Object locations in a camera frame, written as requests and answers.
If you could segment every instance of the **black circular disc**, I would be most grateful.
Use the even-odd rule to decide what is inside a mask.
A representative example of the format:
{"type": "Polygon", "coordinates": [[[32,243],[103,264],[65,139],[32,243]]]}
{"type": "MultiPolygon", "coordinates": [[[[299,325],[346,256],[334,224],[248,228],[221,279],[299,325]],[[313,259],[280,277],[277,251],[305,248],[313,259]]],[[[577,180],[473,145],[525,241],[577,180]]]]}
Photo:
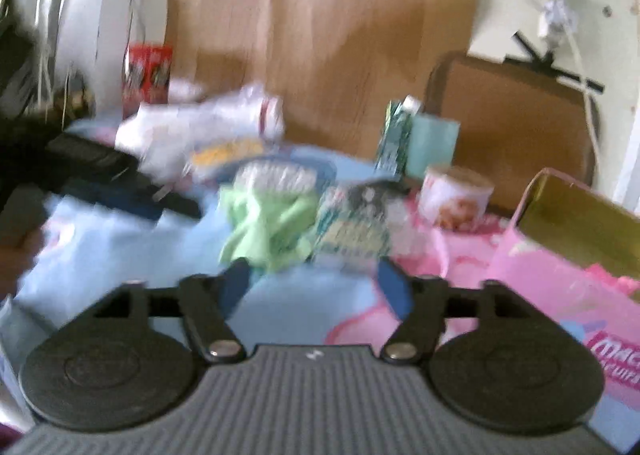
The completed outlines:
{"type": "Polygon", "coordinates": [[[449,406],[511,434],[572,427],[604,389],[602,369],[582,345],[526,319],[453,338],[429,366],[431,382],[449,406]]]}
{"type": "Polygon", "coordinates": [[[193,356],[152,329],[107,320],[53,336],[27,358],[20,385],[47,421],[79,431],[131,427],[172,408],[194,378],[193,356]]]}

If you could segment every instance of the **metal screw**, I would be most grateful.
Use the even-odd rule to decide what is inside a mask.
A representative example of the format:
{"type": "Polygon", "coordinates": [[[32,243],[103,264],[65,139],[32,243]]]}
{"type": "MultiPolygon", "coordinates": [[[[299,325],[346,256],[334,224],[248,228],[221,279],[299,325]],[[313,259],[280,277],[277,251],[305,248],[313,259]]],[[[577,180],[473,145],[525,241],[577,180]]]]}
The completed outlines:
{"type": "Polygon", "coordinates": [[[209,345],[209,353],[216,358],[232,358],[241,350],[240,343],[233,340],[218,340],[209,345]]]}
{"type": "Polygon", "coordinates": [[[411,343],[392,343],[386,347],[385,352],[394,361],[407,361],[415,358],[418,349],[411,343]]]}

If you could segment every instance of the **white logo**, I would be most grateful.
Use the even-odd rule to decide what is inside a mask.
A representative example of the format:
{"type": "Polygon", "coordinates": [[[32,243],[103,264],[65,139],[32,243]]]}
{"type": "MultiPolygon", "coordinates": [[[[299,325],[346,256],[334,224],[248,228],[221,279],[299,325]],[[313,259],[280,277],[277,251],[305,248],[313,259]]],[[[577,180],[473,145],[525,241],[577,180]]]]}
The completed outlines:
{"type": "Polygon", "coordinates": [[[306,357],[312,361],[318,361],[318,359],[324,357],[324,353],[319,350],[314,350],[313,352],[307,352],[306,357]]]}

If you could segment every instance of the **black bag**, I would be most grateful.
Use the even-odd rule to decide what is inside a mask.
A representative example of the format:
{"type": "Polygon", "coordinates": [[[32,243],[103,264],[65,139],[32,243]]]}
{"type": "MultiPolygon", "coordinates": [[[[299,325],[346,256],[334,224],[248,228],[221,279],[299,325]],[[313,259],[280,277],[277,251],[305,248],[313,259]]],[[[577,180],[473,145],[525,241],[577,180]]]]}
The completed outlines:
{"type": "Polygon", "coordinates": [[[20,116],[36,95],[36,51],[14,0],[0,0],[0,115],[20,116]]]}

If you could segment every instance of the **red container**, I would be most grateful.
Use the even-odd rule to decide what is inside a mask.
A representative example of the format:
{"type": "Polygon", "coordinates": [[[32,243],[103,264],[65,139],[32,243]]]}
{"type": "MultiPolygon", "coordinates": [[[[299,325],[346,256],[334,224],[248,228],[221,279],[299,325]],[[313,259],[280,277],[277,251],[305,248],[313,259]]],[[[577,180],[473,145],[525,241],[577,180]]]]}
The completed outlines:
{"type": "Polygon", "coordinates": [[[123,118],[138,112],[141,102],[167,103],[172,55],[167,45],[129,45],[122,88],[123,118]]]}

